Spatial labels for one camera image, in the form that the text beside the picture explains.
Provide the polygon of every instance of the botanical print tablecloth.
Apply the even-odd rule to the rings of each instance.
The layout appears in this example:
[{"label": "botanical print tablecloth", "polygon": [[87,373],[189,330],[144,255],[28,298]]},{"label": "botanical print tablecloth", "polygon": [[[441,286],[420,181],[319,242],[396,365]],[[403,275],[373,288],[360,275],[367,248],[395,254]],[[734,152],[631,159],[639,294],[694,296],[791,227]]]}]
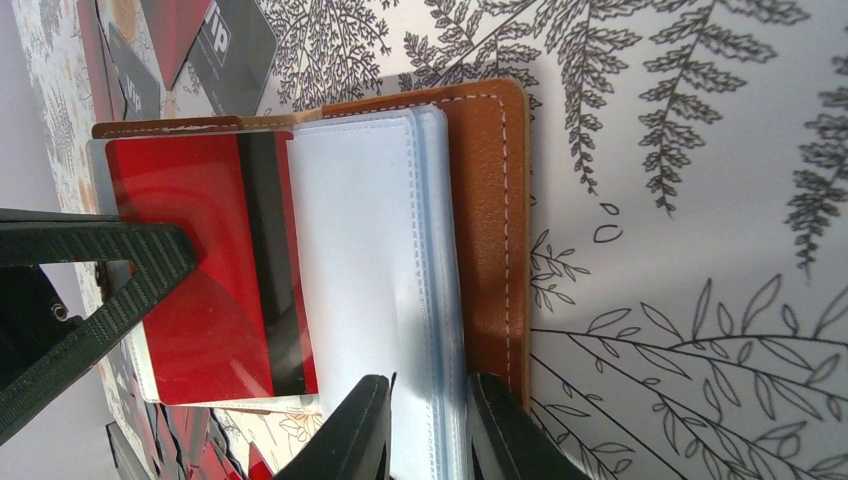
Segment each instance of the botanical print tablecloth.
[{"label": "botanical print tablecloth", "polygon": [[[280,42],[260,115],[528,89],[533,416],[593,478],[848,478],[848,2],[259,3]],[[83,210],[73,8],[16,11],[63,208]],[[152,55],[143,21],[118,25]],[[211,111],[190,66],[163,98]]]}]

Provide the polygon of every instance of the gray wall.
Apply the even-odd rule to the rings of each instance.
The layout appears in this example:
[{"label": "gray wall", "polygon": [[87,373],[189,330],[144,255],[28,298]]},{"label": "gray wall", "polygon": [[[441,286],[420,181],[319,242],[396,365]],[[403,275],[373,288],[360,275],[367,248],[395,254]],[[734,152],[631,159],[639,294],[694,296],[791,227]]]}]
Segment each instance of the gray wall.
[{"label": "gray wall", "polygon": [[[0,207],[58,211],[11,4],[0,1]],[[73,267],[48,271],[71,313],[82,313]],[[97,371],[56,399],[0,447],[0,478],[117,478],[104,426],[111,421]]]}]

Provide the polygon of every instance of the brown leather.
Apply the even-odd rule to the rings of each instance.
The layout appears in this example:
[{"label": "brown leather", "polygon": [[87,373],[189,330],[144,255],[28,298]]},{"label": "brown leather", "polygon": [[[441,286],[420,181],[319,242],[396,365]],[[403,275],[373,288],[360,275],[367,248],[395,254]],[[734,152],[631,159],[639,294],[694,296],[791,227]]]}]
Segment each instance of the brown leather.
[{"label": "brown leather", "polygon": [[469,373],[501,377],[530,405],[529,109],[495,79],[329,105],[275,117],[98,124],[94,138],[285,128],[324,118],[434,104],[448,117],[451,188]]}]

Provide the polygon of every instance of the black stripe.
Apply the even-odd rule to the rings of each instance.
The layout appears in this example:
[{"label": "black stripe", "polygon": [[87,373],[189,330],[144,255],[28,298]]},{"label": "black stripe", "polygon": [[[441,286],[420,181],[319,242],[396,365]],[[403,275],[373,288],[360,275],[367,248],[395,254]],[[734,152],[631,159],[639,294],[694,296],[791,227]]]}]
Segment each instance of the black stripe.
[{"label": "black stripe", "polygon": [[238,145],[274,394],[303,395],[306,382],[274,134],[240,134]]}]

